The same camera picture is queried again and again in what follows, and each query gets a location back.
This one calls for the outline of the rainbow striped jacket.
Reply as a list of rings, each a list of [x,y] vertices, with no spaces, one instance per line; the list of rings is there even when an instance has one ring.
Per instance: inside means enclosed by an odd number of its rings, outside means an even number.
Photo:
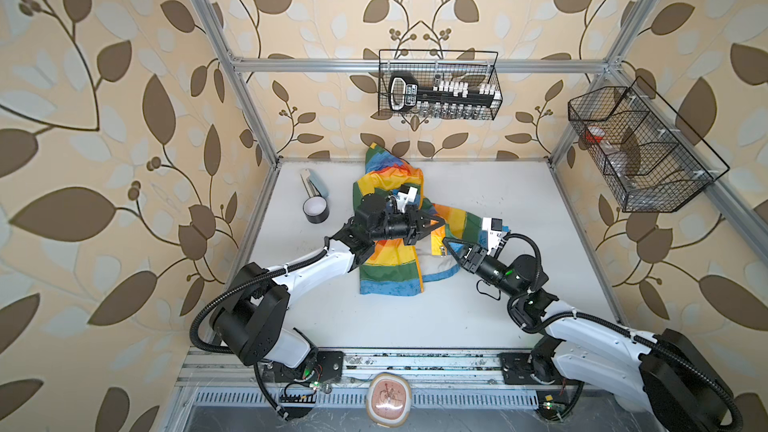
[[[419,295],[427,283],[460,271],[444,238],[494,252],[509,231],[498,218],[433,203],[424,194],[423,172],[378,144],[366,152],[365,174],[352,192],[355,221],[374,242],[359,266],[363,295]]]

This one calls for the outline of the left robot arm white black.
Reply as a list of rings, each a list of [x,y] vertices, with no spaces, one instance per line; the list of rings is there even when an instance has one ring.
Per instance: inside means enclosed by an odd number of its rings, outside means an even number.
[[[345,275],[374,255],[377,243],[400,240],[414,245],[445,224],[438,215],[398,197],[368,194],[354,215],[322,248],[280,266],[243,266],[231,287],[193,319],[189,339],[199,350],[233,354],[245,366],[275,362],[311,370],[317,347],[298,330],[284,327],[293,303],[317,286]]]

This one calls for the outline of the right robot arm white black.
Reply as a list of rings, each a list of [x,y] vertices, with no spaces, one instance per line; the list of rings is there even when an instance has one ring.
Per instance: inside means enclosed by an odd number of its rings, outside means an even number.
[[[640,331],[579,310],[545,290],[538,245],[507,233],[532,251],[503,264],[497,253],[446,237],[443,245],[467,272],[508,297],[507,313],[526,334],[542,335],[546,352],[533,376],[553,373],[594,385],[651,412],[668,431],[740,431],[745,421],[735,396],[692,342],[667,329]]]

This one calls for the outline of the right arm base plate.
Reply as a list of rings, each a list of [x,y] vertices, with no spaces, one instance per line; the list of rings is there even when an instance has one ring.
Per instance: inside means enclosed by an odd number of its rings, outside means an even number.
[[[498,355],[505,385],[576,386],[578,381],[566,379],[555,368],[551,358],[530,352],[504,352]]]

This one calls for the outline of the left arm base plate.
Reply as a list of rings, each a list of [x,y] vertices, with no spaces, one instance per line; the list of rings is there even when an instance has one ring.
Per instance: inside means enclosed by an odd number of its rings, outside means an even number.
[[[311,350],[295,368],[273,362],[263,368],[263,373],[275,383],[335,383],[343,374],[344,356],[340,350]]]

